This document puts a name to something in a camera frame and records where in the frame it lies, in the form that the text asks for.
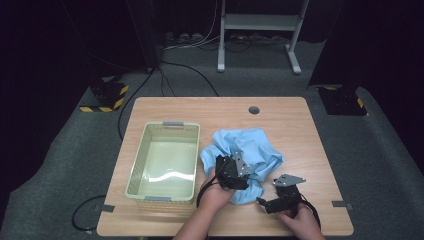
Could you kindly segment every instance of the black wall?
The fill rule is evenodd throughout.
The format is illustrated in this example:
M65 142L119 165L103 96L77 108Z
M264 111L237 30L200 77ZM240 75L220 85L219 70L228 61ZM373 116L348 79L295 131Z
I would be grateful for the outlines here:
M345 0L310 81L367 89L422 172L423 12L420 0Z

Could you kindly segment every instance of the white stand leg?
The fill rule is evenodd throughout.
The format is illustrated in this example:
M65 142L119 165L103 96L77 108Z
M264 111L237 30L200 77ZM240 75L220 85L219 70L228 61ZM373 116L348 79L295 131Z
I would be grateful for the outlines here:
M219 49L218 49L218 72L225 71L225 0L222 0L221 10L221 29L219 36Z
M290 51L290 44L286 44L286 50L293 68L293 73L295 75L300 75L302 73L302 70L300 70L299 62L297 61L296 55L293 51Z

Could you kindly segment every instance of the yellow and black hazard tape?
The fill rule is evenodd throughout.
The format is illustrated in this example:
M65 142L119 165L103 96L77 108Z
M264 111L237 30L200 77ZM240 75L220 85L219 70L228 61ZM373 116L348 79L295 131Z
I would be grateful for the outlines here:
M324 87L324 88L327 89L327 90L330 90L330 91L338 91L339 90L336 87ZM360 108L364 108L364 102L362 102L362 99L360 99L358 97L358 99L356 101L358 102L358 105L359 105Z
M112 112L118 110L124 102L125 93L128 91L128 85L125 85L119 93L118 100L112 106L80 106L82 112Z

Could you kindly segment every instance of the plastic container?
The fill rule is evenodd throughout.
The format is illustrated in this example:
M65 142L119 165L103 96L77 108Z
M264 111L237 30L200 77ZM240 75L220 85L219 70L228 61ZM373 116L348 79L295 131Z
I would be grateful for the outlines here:
M200 126L146 123L125 195L140 201L191 203Z

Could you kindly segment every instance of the crumpled towel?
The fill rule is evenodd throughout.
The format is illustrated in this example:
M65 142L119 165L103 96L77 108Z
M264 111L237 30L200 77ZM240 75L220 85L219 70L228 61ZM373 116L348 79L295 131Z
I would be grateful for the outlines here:
M206 175L210 176L217 156L234 156L235 152L239 152L243 161L249 165L251 175L247 182L249 187L237 190L230 202L245 204L256 201L264 192L259 182L264 182L283 163L284 156L269 143L261 128L218 130L213 135L213 144L200 153Z

